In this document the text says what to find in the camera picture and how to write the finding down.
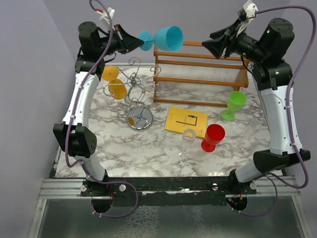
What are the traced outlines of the blue plastic wine glass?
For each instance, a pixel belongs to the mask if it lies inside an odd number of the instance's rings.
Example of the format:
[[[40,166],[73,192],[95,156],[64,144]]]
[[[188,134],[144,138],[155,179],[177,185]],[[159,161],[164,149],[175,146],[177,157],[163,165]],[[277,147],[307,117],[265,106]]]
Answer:
[[[148,31],[142,31],[138,38],[144,43],[140,46],[143,51],[151,49],[155,45],[161,51],[176,52],[181,49],[184,43],[183,32],[176,25],[167,26],[159,29],[154,35]]]

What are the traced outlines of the orange plastic wine glass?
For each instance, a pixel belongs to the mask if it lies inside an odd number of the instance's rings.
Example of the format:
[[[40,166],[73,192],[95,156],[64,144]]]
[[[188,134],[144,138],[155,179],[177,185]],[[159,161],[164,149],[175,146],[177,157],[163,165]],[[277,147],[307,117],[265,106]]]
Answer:
[[[105,94],[115,100],[124,99],[127,95],[127,90],[124,83],[118,79],[119,69],[116,66],[108,65],[104,68],[102,79],[108,82],[107,92]]]

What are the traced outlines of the green plastic wine glass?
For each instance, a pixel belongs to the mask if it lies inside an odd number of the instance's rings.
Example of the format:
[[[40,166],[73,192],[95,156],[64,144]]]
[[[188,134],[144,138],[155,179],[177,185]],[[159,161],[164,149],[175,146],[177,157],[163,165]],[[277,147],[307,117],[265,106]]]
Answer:
[[[230,93],[227,101],[227,109],[221,113],[224,120],[232,121],[235,119],[235,112],[242,109],[247,101],[247,97],[243,92],[233,91]]]

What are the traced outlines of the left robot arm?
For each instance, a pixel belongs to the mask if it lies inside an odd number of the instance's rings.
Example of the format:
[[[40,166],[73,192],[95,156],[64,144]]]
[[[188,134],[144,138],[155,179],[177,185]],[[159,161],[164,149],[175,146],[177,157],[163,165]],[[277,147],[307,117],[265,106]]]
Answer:
[[[100,36],[102,29],[86,21],[78,26],[81,44],[75,63],[75,86],[68,110],[61,123],[53,126],[54,136],[65,153],[68,167],[72,168],[69,157],[83,168],[86,179],[92,181],[92,190],[97,195],[109,191],[108,175],[101,166],[95,150],[97,137],[89,130],[89,113],[94,93],[102,78],[104,57],[115,52],[129,53],[142,46],[144,41],[128,34],[116,24]]]

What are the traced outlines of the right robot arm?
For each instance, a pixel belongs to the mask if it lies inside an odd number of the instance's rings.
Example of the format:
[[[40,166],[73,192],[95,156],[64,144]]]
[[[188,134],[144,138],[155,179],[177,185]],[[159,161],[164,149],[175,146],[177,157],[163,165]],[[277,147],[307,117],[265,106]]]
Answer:
[[[255,152],[252,161],[230,172],[227,187],[234,194],[243,191],[245,183],[268,172],[311,158],[310,151],[303,149],[296,124],[288,122],[295,119],[291,108],[293,73],[283,56],[295,37],[293,25],[286,19],[274,18],[259,40],[248,36],[245,31],[239,32],[242,25],[238,19],[232,25],[211,33],[210,40],[202,42],[216,59],[236,53],[253,62],[252,76],[270,132],[269,149]]]

